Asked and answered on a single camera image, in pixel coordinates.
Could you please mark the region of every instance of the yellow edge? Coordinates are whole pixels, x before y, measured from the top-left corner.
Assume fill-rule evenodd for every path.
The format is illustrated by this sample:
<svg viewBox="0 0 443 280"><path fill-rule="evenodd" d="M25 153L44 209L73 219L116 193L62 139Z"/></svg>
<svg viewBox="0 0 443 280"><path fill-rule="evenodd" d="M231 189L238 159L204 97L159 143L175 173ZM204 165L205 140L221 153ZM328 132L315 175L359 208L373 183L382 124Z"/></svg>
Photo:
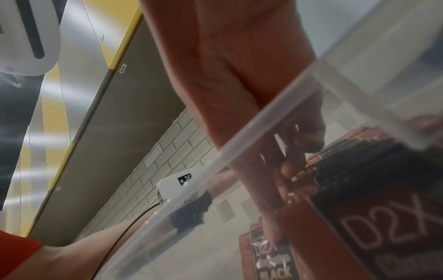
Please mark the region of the yellow edge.
<svg viewBox="0 0 443 280"><path fill-rule="evenodd" d="M132 18L131 23L129 24L128 30L126 31L125 37L123 37L123 40L121 40L121 44L119 48L117 49L117 52L115 53L114 58L112 59L111 65L109 66L110 69L115 70L117 65L120 62L121 57L123 56L123 53L125 52L129 41L131 40L132 36L134 35L135 29L137 28L138 24L140 23L140 20L143 18L142 11L140 10L140 7L137 8L134 17Z"/></svg>
<svg viewBox="0 0 443 280"><path fill-rule="evenodd" d="M72 149L74 149L74 145L75 145L75 143L71 143L71 144L69 144L68 148L66 149L65 156L63 157L63 160L62 160L61 163L60 163L60 167L59 167L59 169L57 170L57 173L55 174L55 176L54 176L54 178L53 178L53 180L52 180L51 185L49 186L49 191L48 191L48 193L46 194L46 196L50 195L50 191L51 191L51 190L55 187L55 185L57 184L57 182L58 182L58 180L59 180L59 177L60 177L62 171L65 169L65 165L66 165L66 163L68 162L68 158L69 158L69 156L70 156L71 153L72 153ZM36 224L36 220L32 221L32 223L31 223L31 225L30 225L30 227L29 227L29 229L28 229L28 232L26 233L26 237L29 236L29 234L31 233L31 231L32 231L32 229L34 228L34 225L35 225L35 224Z"/></svg>

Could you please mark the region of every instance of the red shirt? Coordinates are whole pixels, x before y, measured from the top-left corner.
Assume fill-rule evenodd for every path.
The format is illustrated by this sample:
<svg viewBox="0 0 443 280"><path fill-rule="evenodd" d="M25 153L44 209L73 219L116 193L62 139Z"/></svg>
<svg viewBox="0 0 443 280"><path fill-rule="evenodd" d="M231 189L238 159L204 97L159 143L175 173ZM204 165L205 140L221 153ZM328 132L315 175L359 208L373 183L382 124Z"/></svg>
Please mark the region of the red shirt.
<svg viewBox="0 0 443 280"><path fill-rule="evenodd" d="M0 280L43 247L37 240L0 231Z"/></svg>

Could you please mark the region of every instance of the forearm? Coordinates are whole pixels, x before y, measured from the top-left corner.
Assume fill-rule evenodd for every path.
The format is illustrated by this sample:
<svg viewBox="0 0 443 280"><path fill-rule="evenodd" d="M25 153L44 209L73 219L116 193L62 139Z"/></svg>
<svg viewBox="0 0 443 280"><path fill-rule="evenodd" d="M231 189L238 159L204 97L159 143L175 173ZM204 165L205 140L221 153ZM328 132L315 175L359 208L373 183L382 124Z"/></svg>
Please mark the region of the forearm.
<svg viewBox="0 0 443 280"><path fill-rule="evenodd" d="M154 214L156 207L140 218L122 237L109 258ZM66 280L90 280L112 245L134 219L96 232L72 245L61 248L56 275Z"/></svg>

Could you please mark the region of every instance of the clear plastic bin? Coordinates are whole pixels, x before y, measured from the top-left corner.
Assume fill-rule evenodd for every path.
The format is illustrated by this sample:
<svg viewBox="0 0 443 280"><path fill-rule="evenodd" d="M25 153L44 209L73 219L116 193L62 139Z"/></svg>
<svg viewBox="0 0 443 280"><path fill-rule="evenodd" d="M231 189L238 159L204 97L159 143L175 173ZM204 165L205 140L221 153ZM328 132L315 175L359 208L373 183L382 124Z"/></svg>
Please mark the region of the clear plastic bin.
<svg viewBox="0 0 443 280"><path fill-rule="evenodd" d="M165 202L97 279L243 279L239 236L257 223L259 212L241 182L214 198L196 227L179 232L171 213L202 195L217 174L244 162L264 142L275 137L285 153L284 138L295 129L306 102L323 99L325 145L352 130L378 126L410 149L441 147L442 15L441 0L379 5L231 139L178 199ZM255 176L250 182L262 175Z"/></svg>

